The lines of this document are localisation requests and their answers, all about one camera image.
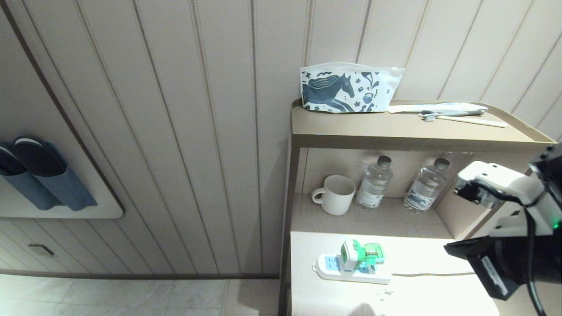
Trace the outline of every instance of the white mug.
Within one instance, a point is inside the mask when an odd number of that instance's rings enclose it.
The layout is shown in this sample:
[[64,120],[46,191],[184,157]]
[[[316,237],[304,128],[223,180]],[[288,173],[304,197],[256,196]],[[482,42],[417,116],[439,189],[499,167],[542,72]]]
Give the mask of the white mug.
[[330,215],[343,215],[350,208],[355,193],[355,184],[342,175],[330,175],[324,180],[324,187],[314,190],[312,201],[322,206]]

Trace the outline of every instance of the water bottle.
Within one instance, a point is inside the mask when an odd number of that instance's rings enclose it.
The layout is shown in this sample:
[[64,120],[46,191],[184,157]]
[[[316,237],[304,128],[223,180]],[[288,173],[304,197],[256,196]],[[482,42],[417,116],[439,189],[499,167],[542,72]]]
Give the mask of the water bottle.
[[448,167],[449,161],[443,158],[437,158],[432,166],[422,167],[404,198],[404,207],[415,213],[427,211],[447,183]]
[[379,206],[384,192],[392,180],[391,162],[392,160],[389,157],[381,156],[375,164],[367,167],[355,200],[361,208],[373,209]]

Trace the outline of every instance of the white floor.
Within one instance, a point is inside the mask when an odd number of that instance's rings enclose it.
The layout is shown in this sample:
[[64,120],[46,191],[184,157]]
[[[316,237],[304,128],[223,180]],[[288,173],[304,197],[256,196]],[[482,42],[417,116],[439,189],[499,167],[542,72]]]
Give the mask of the white floor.
[[0,316],[276,315],[279,280],[99,280],[0,274]]

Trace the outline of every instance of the baseboard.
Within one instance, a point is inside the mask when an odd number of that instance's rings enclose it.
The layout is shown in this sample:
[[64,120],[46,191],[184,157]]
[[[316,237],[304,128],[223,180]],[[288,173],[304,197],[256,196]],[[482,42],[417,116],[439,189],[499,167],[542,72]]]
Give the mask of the baseboard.
[[199,279],[278,279],[278,274],[85,274],[31,272],[20,270],[2,270],[0,274],[28,277],[72,278],[72,279],[115,279],[115,280],[199,280]]

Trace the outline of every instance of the striped wallpaper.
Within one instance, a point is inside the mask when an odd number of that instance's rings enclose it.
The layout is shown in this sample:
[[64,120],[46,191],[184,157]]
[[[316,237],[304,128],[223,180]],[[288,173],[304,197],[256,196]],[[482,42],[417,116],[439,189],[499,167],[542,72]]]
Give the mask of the striped wallpaper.
[[303,65],[405,67],[396,98],[490,103],[562,140],[559,0],[0,1],[125,205],[0,219],[0,269],[277,274]]

